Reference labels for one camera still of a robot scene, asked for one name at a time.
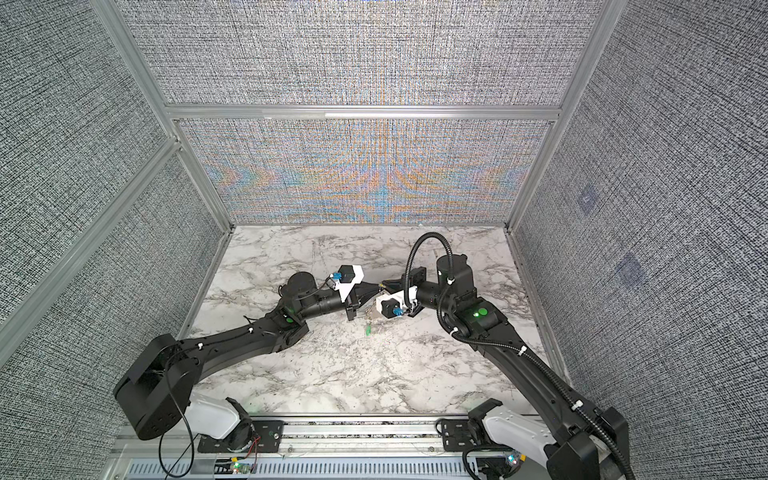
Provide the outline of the silver keyring with rings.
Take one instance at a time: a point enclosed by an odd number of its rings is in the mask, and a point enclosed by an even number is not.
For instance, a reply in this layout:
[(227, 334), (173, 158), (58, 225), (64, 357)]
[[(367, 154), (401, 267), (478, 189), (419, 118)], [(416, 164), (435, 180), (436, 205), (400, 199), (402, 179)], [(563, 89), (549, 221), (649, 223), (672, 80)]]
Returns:
[(367, 315), (370, 318), (382, 318), (382, 302), (387, 299), (385, 291), (379, 292), (375, 297), (366, 303)]

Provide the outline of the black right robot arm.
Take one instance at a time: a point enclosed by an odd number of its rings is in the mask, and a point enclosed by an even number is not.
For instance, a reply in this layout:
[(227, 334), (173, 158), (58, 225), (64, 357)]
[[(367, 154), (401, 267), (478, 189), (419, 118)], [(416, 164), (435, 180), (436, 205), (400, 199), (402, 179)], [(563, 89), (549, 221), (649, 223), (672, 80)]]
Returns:
[(526, 420), (489, 399), (469, 413), (476, 449), (515, 450), (553, 479), (632, 479), (629, 427), (571, 387), (529, 346), (502, 311), (481, 297), (464, 255), (444, 255), (430, 281), (423, 267), (385, 280), (379, 311), (388, 318), (432, 309), (440, 326), (498, 368), (537, 412)]

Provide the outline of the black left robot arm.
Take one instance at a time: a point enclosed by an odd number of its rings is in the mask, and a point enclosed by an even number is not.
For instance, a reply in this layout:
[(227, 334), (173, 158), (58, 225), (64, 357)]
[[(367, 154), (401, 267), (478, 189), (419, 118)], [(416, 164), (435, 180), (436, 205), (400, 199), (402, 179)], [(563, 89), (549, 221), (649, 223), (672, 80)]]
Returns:
[(293, 274), (280, 287), (276, 307), (244, 326), (199, 338), (152, 339), (113, 390), (137, 437), (152, 440), (189, 420), (186, 410), (197, 383), (249, 358), (292, 347), (309, 332), (308, 320), (339, 311), (353, 319), (381, 287), (354, 279), (336, 283), (351, 272), (344, 265), (321, 285), (309, 272)]

